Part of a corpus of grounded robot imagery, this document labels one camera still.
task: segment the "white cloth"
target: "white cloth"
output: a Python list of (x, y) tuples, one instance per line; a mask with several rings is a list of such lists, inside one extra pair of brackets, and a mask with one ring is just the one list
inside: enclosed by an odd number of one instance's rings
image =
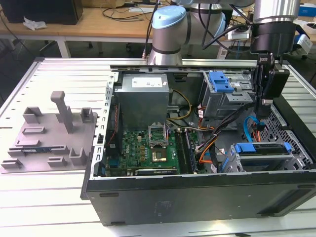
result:
[(24, 17), (23, 25), (25, 25), (27, 28), (31, 29), (32, 31), (34, 31), (35, 29), (47, 28), (47, 25), (45, 22), (43, 22), (43, 21), (31, 21), (25, 17)]

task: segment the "motherboard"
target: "motherboard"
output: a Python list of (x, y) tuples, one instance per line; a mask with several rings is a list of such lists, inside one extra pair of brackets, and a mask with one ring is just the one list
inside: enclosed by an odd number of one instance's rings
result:
[(196, 171), (195, 148), (199, 145), (195, 131), (149, 126), (145, 131), (124, 131), (122, 152), (108, 157), (110, 176), (185, 174)]

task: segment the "3d printed holder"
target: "3d printed holder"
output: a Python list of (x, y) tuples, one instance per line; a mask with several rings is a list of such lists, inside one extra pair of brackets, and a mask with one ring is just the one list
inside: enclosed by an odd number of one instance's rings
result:
[(25, 122), (2, 162), (1, 173), (85, 169), (90, 155), (97, 114), (91, 108), (72, 113), (65, 93), (53, 91), (50, 97), (59, 114), (42, 114), (27, 107)]

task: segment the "slotted aluminum platform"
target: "slotted aluminum platform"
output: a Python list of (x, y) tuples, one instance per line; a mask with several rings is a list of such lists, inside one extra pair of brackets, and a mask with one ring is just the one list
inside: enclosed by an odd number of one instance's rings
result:
[[(66, 105), (73, 112), (91, 107), (101, 114), (110, 76), (109, 65), (145, 65), (139, 59), (45, 59), (33, 63), (0, 109), (0, 159), (24, 122), (26, 106), (38, 106), (43, 113), (56, 113), (49, 100), (53, 90), (66, 93)], [(184, 60), (187, 66), (254, 67), (250, 60)], [(290, 66), (290, 81), (283, 95), (315, 133), (315, 91)], [(37, 172), (0, 175), (1, 236), (251, 236), (312, 237), (316, 230), (316, 198), (285, 217), (235, 219), (175, 224), (103, 227), (90, 201), (80, 199), (82, 171)]]

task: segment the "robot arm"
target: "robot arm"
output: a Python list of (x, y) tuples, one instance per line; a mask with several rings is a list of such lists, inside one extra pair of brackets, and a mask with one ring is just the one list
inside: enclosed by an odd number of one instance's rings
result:
[[(154, 14), (153, 49), (148, 59), (149, 64), (181, 64), (180, 46), (182, 44), (200, 44), (201, 42), (205, 29), (201, 26), (202, 22), (197, 17), (197, 12), (202, 15), (203, 22), (206, 23), (209, 4), (212, 4), (209, 21), (212, 24), (208, 31), (220, 37), (220, 33), (223, 32), (223, 29), (220, 28), (223, 20), (219, 20), (221, 15), (217, 14), (215, 9), (218, 3), (245, 7), (254, 3), (254, 0), (174, 0), (174, 2), (191, 4), (190, 13), (186, 13), (184, 8), (179, 12), (176, 12), (176, 9), (170, 9), (171, 11), (167, 12), (162, 8), (159, 13)], [(201, 11), (197, 8), (196, 3), (201, 3)], [(289, 71), (282, 68), (283, 55), (291, 53), (294, 49), (300, 52), (300, 48), (297, 46), (299, 43), (296, 43), (299, 41), (304, 43), (301, 52), (305, 54), (312, 46), (304, 32), (300, 32), (298, 37), (295, 36), (298, 28), (293, 21), (298, 16), (299, 5), (299, 0), (256, 0), (253, 22), (248, 21), (248, 27), (251, 29), (250, 53), (259, 55), (253, 74), (253, 90), (256, 94), (254, 111), (259, 120), (269, 116), (273, 99), (281, 95), (289, 77)], [(163, 27), (157, 24), (160, 20), (170, 23), (171, 21), (168, 19), (170, 16), (178, 20), (176, 24), (163, 25)]]
[(192, 3), (205, 4), (232, 4), (237, 7), (246, 7), (254, 4), (255, 0), (173, 0), (173, 2), (180, 5), (189, 5)]

